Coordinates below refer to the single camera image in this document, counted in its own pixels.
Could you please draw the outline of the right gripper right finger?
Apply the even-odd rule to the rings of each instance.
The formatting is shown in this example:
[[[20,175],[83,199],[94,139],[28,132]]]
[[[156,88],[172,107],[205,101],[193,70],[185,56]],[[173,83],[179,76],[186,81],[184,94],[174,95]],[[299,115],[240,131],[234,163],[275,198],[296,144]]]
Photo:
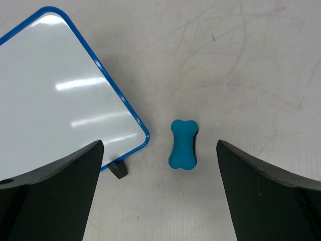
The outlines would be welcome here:
[[[237,240],[320,240],[320,182],[216,146]]]

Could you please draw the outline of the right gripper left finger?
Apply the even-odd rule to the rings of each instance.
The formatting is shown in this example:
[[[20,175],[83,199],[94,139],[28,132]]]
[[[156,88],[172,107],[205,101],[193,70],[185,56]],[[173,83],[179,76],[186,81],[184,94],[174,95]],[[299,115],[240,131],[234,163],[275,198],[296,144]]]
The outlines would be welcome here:
[[[94,141],[1,181],[1,240],[82,240],[102,164]]]

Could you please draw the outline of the blue bone-shaped eraser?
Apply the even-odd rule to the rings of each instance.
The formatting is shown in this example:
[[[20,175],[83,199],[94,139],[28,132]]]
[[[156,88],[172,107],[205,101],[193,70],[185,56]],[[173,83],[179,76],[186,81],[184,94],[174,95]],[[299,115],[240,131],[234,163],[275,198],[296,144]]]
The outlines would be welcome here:
[[[169,166],[173,169],[192,170],[196,167],[196,136],[199,130],[194,120],[177,119],[171,124],[174,143],[169,156]]]

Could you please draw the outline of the blue framed whiteboard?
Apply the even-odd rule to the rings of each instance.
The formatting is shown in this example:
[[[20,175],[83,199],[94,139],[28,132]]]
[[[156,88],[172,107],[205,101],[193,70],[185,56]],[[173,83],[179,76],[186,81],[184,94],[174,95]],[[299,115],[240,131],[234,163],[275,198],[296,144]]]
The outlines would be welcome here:
[[[71,19],[43,7],[1,37],[1,179],[101,140],[102,169],[150,134]]]

